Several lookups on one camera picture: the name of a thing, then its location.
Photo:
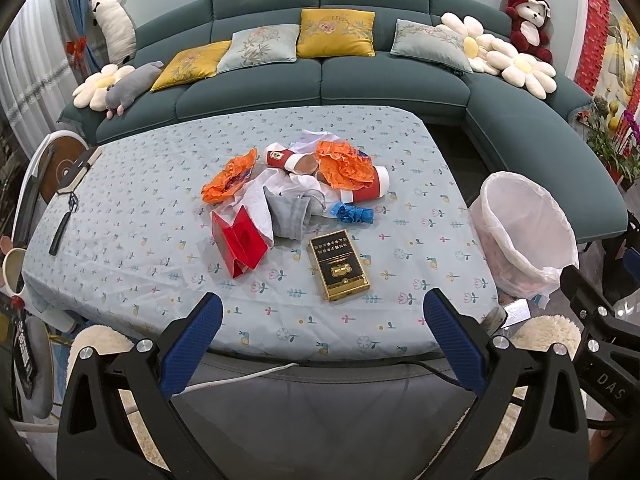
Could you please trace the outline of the red gold wall decoration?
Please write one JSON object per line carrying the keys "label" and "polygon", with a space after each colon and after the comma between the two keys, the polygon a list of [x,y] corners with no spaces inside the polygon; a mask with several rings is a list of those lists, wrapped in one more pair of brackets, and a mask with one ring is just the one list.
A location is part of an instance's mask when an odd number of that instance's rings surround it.
{"label": "red gold wall decoration", "polygon": [[618,0],[585,0],[582,50],[574,81],[614,110],[639,110],[639,32]]}

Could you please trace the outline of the left white flower cushion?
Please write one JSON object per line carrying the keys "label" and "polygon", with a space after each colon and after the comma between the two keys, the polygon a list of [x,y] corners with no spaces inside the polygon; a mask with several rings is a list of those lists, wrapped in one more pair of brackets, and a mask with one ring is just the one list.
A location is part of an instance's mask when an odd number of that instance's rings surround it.
{"label": "left white flower cushion", "polygon": [[72,93],[73,106],[79,108],[89,107],[95,112],[106,111],[106,92],[122,78],[134,71],[134,66],[106,64],[96,73],[91,74]]}

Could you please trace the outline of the white tissue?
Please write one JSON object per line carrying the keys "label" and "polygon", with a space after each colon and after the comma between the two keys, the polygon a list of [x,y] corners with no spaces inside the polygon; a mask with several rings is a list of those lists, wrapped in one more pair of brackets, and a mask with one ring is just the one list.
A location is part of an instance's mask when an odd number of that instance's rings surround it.
{"label": "white tissue", "polygon": [[330,188],[314,176],[296,176],[281,169],[266,168],[257,177],[245,183],[235,196],[214,208],[214,211],[224,220],[232,222],[240,208],[244,206],[269,246],[273,245],[277,237],[273,235],[271,214],[265,199],[264,188],[268,188],[273,193],[303,193],[314,190],[324,199],[324,209],[322,214],[312,216],[323,216],[333,197]]}

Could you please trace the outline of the round wooden white chair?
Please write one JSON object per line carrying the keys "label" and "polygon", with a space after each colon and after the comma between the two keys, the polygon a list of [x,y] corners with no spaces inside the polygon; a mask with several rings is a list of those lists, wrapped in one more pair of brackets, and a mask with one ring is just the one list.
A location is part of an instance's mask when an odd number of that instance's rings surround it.
{"label": "round wooden white chair", "polygon": [[77,133],[58,130],[48,134],[30,160],[18,196],[11,240],[25,247],[38,223],[38,204],[56,194],[73,192],[101,155]]}

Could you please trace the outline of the gold black cigarette box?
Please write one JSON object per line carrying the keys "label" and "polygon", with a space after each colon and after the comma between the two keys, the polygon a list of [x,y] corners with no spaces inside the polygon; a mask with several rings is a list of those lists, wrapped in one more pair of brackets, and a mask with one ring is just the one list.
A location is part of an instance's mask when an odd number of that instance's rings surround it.
{"label": "gold black cigarette box", "polygon": [[341,300],[370,288],[359,255],[345,230],[311,238],[309,249],[325,300]]}

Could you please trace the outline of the floral light blue tablecloth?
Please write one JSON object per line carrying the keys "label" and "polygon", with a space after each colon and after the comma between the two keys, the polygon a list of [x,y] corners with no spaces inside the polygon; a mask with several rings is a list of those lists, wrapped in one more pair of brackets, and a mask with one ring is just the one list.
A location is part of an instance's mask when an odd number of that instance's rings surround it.
{"label": "floral light blue tablecloth", "polygon": [[[370,200],[266,163],[270,148],[321,139],[381,171]],[[352,218],[361,208],[370,221]],[[35,304],[139,335],[213,292],[216,350],[287,361],[431,352],[422,302],[435,288],[485,328],[503,317],[445,159],[419,118],[386,106],[246,112],[107,144],[50,201],[22,277]]]}

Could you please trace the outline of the right yellow embroidered cushion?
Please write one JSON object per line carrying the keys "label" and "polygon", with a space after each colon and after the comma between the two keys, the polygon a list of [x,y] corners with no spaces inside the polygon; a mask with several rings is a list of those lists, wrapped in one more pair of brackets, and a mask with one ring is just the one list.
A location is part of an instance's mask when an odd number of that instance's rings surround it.
{"label": "right yellow embroidered cushion", "polygon": [[318,8],[300,12],[296,44],[299,58],[373,58],[375,13],[355,9]]}

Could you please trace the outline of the grey-green embroidered cushion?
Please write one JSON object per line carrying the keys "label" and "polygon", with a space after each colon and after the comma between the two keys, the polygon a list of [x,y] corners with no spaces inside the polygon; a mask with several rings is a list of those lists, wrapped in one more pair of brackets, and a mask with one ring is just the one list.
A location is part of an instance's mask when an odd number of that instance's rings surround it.
{"label": "grey-green embroidered cushion", "polygon": [[299,36],[297,24],[267,25],[235,32],[217,74],[274,63],[294,63]]}
{"label": "grey-green embroidered cushion", "polygon": [[464,52],[463,37],[449,28],[398,18],[390,53],[435,64],[459,74],[472,73]]}

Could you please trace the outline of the grey cloth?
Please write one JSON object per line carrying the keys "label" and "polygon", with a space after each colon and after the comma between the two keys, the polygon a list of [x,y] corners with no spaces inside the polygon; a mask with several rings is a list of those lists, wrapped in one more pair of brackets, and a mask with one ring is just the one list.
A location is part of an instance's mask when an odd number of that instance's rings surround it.
{"label": "grey cloth", "polygon": [[311,216],[322,214],[324,209],[324,199],[314,190],[273,193],[264,188],[264,194],[275,237],[302,240]]}

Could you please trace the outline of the orange wrapper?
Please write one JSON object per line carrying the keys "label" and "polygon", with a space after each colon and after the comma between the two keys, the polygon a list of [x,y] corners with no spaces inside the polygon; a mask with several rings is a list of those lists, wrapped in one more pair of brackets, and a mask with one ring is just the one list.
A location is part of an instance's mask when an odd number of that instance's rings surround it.
{"label": "orange wrapper", "polygon": [[323,179],[334,190],[358,191],[372,184],[376,176],[370,157],[346,141],[320,141],[314,158]]}
{"label": "orange wrapper", "polygon": [[206,204],[220,204],[235,196],[244,183],[250,180],[257,159],[257,148],[230,159],[224,169],[202,187],[202,201]]}

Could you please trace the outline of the blue wrapper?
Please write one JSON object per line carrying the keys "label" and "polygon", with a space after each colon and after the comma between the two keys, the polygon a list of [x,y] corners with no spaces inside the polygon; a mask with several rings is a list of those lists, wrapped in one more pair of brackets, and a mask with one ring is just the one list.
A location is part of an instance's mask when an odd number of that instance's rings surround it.
{"label": "blue wrapper", "polygon": [[372,224],[374,221],[374,210],[372,208],[357,207],[352,204],[336,203],[332,207],[330,214],[338,222],[346,224]]}

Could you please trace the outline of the flower cushion beside cushions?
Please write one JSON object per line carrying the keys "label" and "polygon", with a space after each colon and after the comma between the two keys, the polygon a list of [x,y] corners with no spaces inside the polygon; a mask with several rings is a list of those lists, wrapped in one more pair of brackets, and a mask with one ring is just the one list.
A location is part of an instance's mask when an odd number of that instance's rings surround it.
{"label": "flower cushion beside cushions", "polygon": [[452,30],[462,37],[463,51],[474,72],[500,74],[498,68],[488,63],[489,52],[497,51],[507,58],[518,55],[510,42],[486,32],[482,23],[472,16],[468,15],[462,20],[456,14],[445,12],[440,17],[437,28]]}

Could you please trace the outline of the red white paper cup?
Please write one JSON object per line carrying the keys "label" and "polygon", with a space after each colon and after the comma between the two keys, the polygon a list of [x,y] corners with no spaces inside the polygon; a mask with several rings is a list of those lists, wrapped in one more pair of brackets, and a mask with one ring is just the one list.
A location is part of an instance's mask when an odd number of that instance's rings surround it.
{"label": "red white paper cup", "polygon": [[358,204],[382,198],[390,188],[390,174],[384,166],[374,166],[373,182],[356,191],[337,190],[337,196],[345,204]]}
{"label": "red white paper cup", "polygon": [[264,159],[268,167],[296,176],[312,176],[319,167],[313,154],[300,154],[279,143],[271,143],[266,147]]}

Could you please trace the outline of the left yellow embroidered cushion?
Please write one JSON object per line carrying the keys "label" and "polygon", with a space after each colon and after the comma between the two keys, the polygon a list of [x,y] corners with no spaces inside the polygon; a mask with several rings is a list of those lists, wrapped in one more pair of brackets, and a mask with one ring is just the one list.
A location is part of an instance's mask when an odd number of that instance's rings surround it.
{"label": "left yellow embroidered cushion", "polygon": [[215,76],[218,63],[230,46],[231,41],[224,40],[178,52],[158,76],[151,91],[193,84]]}

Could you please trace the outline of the left grey-green embroidered cushion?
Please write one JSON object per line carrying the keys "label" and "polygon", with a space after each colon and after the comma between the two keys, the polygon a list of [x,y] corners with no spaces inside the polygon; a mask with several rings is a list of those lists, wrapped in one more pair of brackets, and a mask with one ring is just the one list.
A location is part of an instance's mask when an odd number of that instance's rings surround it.
{"label": "left grey-green embroidered cushion", "polygon": [[274,63],[294,63],[299,36],[297,24],[267,25],[235,32],[217,74]]}

